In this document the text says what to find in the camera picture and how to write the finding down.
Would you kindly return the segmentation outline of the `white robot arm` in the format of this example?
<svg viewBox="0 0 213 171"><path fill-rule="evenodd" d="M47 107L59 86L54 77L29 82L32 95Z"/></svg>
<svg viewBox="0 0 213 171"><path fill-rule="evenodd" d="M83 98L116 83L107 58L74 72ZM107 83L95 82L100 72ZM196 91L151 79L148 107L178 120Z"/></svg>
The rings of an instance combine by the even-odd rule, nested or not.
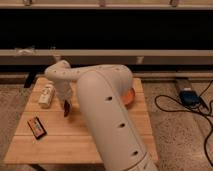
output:
<svg viewBox="0 0 213 171"><path fill-rule="evenodd" d="M129 117L122 96L133 87L133 75L124 65L73 68L59 61L45 70L57 96L71 100L76 84L80 111L106 171L158 171L139 132Z"/></svg>

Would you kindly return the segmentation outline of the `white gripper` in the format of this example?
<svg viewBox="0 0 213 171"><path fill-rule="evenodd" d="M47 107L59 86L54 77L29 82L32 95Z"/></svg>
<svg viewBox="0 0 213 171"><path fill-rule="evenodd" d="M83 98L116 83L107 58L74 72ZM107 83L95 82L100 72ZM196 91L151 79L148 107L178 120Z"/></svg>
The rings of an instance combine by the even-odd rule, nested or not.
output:
<svg viewBox="0 0 213 171"><path fill-rule="evenodd" d="M71 102L72 89L68 81L58 81L55 83L57 97L61 103Z"/></svg>

